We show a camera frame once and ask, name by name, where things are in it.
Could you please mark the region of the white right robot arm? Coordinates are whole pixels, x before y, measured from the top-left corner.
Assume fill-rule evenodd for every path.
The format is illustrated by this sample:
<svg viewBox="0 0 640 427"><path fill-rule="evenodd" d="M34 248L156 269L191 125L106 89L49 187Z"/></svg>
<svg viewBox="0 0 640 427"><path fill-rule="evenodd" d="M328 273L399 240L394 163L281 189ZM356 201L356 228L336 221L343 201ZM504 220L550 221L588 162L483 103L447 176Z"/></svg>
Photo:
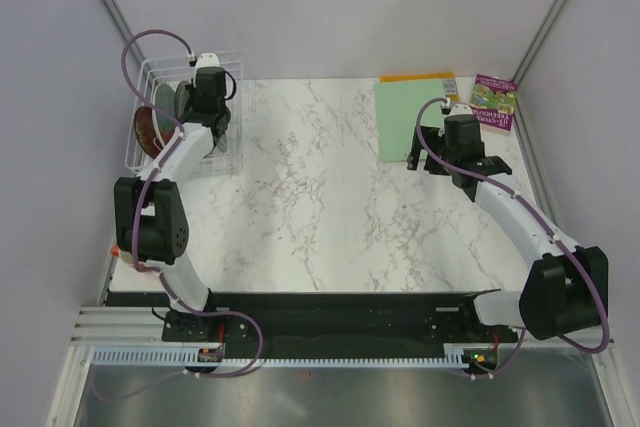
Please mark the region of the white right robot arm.
<svg viewBox="0 0 640 427"><path fill-rule="evenodd" d="M537 340L570 342L575 332L600 328L596 349L604 350L610 339L605 252L581 245L520 193L503 159L486 155L479 123L472 115L449 116L440 128L415 125L408 169L416 169L421 153L427 155L426 171L451 177L472 203L493 218L529 269L518 291L473 295L471 307L458 315L460 333L477 341L494 326L509 326Z"/></svg>

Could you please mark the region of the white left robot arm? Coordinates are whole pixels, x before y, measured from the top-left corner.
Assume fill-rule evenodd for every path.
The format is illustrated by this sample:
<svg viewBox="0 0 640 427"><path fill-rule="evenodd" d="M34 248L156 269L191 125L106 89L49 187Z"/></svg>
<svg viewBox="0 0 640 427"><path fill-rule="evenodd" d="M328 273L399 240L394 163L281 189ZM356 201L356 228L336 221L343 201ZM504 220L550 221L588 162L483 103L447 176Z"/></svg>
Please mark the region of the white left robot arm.
<svg viewBox="0 0 640 427"><path fill-rule="evenodd" d="M131 255L136 271L158 276L172 308L187 313L185 329L198 340L215 336L220 318L207 308L210 291L186 253L189 224L181 186L225 136L230 78L220 66L196 68L171 140L137 176L114 185L117 247Z"/></svg>

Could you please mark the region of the blue floral plate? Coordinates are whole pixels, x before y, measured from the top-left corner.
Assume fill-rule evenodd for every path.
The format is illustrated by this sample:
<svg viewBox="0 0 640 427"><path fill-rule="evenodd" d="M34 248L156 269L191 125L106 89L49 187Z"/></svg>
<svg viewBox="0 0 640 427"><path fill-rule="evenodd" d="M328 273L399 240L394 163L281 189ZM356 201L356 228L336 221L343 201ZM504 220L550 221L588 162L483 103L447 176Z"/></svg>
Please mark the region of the blue floral plate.
<svg viewBox="0 0 640 427"><path fill-rule="evenodd" d="M152 111L152 128L156 140L154 143L162 149L172 138L176 128L175 120L176 91L168 83L158 85L154 97L157 110Z"/></svg>

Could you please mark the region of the grey plate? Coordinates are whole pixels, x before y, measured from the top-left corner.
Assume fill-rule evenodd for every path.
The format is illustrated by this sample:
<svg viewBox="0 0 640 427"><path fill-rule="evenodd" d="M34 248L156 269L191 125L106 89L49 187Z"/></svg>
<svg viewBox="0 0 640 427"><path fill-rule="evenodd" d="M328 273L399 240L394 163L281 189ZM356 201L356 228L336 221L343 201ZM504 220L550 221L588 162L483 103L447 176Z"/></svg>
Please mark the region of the grey plate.
<svg viewBox="0 0 640 427"><path fill-rule="evenodd" d="M182 123L187 121L194 108L192 96L195 94L195 86L192 82L181 81L174 94L174 114Z"/></svg>

